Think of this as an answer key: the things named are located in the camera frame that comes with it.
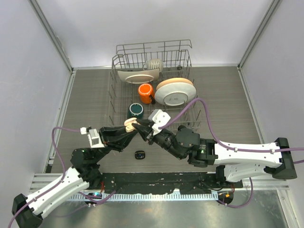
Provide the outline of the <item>cream square earbud case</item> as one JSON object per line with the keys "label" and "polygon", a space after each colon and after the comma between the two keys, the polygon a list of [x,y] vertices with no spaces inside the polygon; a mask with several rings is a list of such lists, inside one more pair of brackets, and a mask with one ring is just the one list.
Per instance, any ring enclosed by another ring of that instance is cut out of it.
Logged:
{"label": "cream square earbud case", "polygon": [[138,124],[138,123],[137,123],[137,118],[136,118],[136,117],[132,117],[132,118],[129,118],[129,119],[125,120],[124,126],[125,126],[125,131],[126,131],[127,133],[130,133],[130,132],[136,130],[136,129],[133,127],[132,124]]}

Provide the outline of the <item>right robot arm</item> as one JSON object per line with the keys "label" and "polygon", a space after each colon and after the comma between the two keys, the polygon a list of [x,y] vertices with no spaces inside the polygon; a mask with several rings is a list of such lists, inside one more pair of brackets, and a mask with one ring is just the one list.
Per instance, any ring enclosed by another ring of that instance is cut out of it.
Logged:
{"label": "right robot arm", "polygon": [[297,178],[286,138],[277,138],[268,144],[233,144],[201,138],[183,125],[176,133],[167,129],[156,133],[154,123],[149,120],[132,126],[148,144],[158,144],[179,160],[187,159],[190,165],[201,168],[215,165],[214,181],[221,188],[262,175],[271,175],[278,180]]}

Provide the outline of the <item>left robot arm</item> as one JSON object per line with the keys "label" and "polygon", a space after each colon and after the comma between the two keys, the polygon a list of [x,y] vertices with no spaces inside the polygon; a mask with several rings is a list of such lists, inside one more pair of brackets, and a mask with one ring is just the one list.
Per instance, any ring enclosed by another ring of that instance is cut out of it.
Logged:
{"label": "left robot arm", "polygon": [[12,221],[20,228],[39,227],[50,212],[74,194],[97,189],[102,181],[98,162],[110,151],[123,151],[137,134],[135,129],[129,130],[126,126],[100,130],[81,127],[74,131],[86,135],[90,146],[72,152],[72,166],[63,168],[59,178],[34,193],[14,198]]}

